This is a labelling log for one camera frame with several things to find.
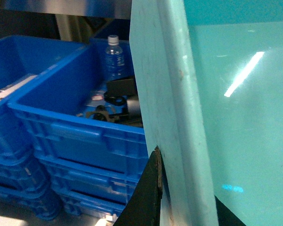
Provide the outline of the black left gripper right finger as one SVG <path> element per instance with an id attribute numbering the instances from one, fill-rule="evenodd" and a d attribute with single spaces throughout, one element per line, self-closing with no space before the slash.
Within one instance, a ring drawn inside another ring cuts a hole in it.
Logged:
<path id="1" fill-rule="evenodd" d="M 245 226 L 216 196 L 216 210 L 220 226 Z"/>

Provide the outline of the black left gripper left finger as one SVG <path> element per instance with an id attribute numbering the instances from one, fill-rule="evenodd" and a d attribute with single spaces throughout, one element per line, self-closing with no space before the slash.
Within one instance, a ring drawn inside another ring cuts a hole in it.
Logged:
<path id="1" fill-rule="evenodd" d="M 128 204 L 116 226 L 159 226 L 163 195 L 163 162 L 158 146 L 151 153 Z"/>

